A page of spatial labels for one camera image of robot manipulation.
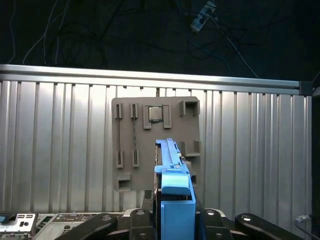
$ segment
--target blue plastic part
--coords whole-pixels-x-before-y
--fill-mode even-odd
[[[181,161],[177,144],[171,139],[156,140],[161,147],[162,164],[154,168],[161,174],[161,193],[188,196],[188,200],[161,202],[161,239],[195,239],[196,198],[190,172]]]

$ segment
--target corrugated metal wall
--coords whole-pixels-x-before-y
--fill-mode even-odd
[[[153,87],[0,82],[0,210],[121,211],[142,192],[114,192],[111,100]],[[206,208],[257,214],[294,231],[311,213],[311,98],[160,88],[201,104]]]

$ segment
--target gray fixture board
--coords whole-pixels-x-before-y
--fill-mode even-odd
[[[117,191],[154,189],[156,140],[167,138],[176,141],[194,186],[201,184],[200,103],[196,97],[114,98],[111,106]]]

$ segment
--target dark background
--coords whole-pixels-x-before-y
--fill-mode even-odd
[[[53,20],[67,0],[58,0]],[[23,64],[44,34],[55,0],[0,2],[0,64]],[[220,30],[208,21],[196,35],[188,25],[204,0],[71,0],[24,64],[88,69],[163,72],[313,81],[320,70],[319,0],[215,0]],[[15,54],[10,21],[14,33]],[[57,62],[57,36],[59,52]],[[190,44],[192,40],[211,56]],[[320,76],[313,81],[320,83]],[[313,214],[320,216],[320,99],[312,102]]]

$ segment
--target aluminum rail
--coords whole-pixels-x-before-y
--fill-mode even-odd
[[[0,64],[1,80],[299,94],[298,81],[8,64]]]

